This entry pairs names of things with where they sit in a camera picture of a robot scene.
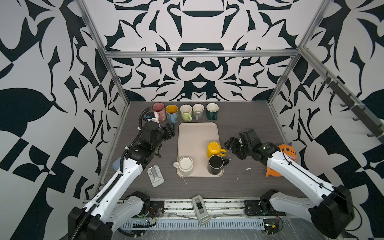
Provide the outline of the light green mug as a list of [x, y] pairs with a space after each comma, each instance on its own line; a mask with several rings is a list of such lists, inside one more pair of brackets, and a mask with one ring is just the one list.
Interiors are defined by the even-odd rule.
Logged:
[[183, 121], [190, 122], [193, 120], [192, 111], [193, 111], [193, 108], [190, 105], [182, 105], [180, 107], [181, 117]]

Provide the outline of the yellow mug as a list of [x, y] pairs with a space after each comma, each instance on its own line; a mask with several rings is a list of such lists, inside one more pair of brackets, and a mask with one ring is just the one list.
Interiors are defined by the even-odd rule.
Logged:
[[218, 142], [210, 142], [207, 147], [207, 157], [210, 158], [213, 155], [225, 157], [227, 155], [227, 150], [223, 149]]

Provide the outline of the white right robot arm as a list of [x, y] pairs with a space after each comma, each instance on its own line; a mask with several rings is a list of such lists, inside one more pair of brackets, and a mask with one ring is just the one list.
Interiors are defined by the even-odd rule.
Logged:
[[278, 172], [306, 195], [300, 199], [269, 190], [264, 197], [277, 212], [285, 212], [311, 222], [319, 232], [330, 239], [337, 239], [355, 218], [357, 209], [352, 194], [343, 185], [338, 187], [316, 177], [271, 142], [262, 143], [253, 129], [239, 132], [239, 138], [225, 142], [227, 150], [244, 160], [255, 161]]

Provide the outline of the blue butterfly mug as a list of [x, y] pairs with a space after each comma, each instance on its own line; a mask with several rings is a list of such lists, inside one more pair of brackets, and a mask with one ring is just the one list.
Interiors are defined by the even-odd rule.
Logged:
[[168, 105], [166, 114], [170, 123], [177, 124], [179, 122], [179, 108], [176, 105]]

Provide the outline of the grey mug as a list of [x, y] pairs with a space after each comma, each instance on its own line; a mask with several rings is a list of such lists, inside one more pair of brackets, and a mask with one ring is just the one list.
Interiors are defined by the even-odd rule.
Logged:
[[199, 121], [202, 119], [205, 107], [202, 104], [193, 105], [193, 119]]

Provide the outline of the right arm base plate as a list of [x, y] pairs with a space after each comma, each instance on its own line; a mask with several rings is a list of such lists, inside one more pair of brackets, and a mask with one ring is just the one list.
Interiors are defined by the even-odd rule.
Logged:
[[286, 216], [277, 212], [267, 200], [245, 200], [245, 214], [249, 217]]

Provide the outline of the dark green mug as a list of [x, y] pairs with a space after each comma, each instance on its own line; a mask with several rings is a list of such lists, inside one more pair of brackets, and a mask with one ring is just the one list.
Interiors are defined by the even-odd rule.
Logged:
[[215, 121], [218, 119], [219, 106], [215, 103], [209, 103], [207, 105], [206, 116], [208, 120]]

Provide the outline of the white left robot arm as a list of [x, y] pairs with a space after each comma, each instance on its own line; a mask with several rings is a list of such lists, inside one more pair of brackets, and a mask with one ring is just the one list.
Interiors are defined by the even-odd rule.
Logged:
[[139, 116], [139, 132], [120, 157], [120, 166], [100, 192], [83, 208], [68, 215], [69, 240], [110, 240], [121, 226], [134, 216], [146, 215], [150, 197], [136, 191], [119, 204], [133, 181], [154, 157], [160, 157], [162, 143], [175, 136], [175, 125], [161, 126], [159, 116], [146, 108]]

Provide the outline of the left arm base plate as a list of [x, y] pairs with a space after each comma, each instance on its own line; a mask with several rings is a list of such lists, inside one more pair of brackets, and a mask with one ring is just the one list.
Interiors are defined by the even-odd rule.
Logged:
[[147, 217], [147, 218], [155, 218], [158, 215], [161, 215], [163, 213], [165, 207], [164, 201], [149, 201], [145, 202], [142, 211], [135, 215], [134, 218], [141, 218], [141, 217]]

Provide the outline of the pink patterned mug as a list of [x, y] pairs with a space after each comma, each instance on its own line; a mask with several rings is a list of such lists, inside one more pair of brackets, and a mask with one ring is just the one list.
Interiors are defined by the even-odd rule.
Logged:
[[152, 109], [158, 114], [159, 122], [164, 122], [167, 119], [166, 107], [163, 103], [155, 103]]

